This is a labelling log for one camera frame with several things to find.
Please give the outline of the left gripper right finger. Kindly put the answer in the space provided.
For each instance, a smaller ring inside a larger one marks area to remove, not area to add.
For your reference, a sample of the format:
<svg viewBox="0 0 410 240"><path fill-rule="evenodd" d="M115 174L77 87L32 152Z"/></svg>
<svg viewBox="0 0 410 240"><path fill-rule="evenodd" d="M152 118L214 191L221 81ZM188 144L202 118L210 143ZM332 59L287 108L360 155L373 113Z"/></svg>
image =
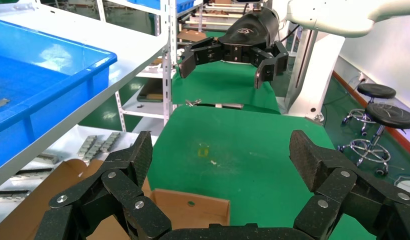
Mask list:
<svg viewBox="0 0 410 240"><path fill-rule="evenodd" d="M302 130L289 141L290 160L312 193L295 229L327 240L343 215L378 240L410 240L410 193L355 166L337 150L320 147Z"/></svg>

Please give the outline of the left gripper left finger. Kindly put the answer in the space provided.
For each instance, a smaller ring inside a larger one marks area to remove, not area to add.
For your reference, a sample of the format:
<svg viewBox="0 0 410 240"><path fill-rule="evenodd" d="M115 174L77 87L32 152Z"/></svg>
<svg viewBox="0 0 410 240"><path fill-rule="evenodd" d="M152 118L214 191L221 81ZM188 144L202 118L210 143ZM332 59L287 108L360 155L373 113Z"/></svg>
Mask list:
<svg viewBox="0 0 410 240"><path fill-rule="evenodd" d="M85 240L108 217L132 240L170 232L170 219L142 190L152 155L151 134L141 131L132 146L110 153L95 173L52 197L34 238Z"/></svg>

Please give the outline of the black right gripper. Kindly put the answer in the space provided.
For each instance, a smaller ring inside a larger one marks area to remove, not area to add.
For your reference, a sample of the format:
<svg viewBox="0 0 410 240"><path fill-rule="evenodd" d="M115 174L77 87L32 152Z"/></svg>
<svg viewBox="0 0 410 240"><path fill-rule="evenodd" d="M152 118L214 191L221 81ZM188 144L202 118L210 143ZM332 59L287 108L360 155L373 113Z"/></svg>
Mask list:
<svg viewBox="0 0 410 240"><path fill-rule="evenodd" d="M280 41L275 41L279 16L269 8L249 11L218 38L207 37L184 48L179 75L187 78L198 65L217 61L251 63L256 67L254 87L272 82L287 70L289 54Z"/></svg>

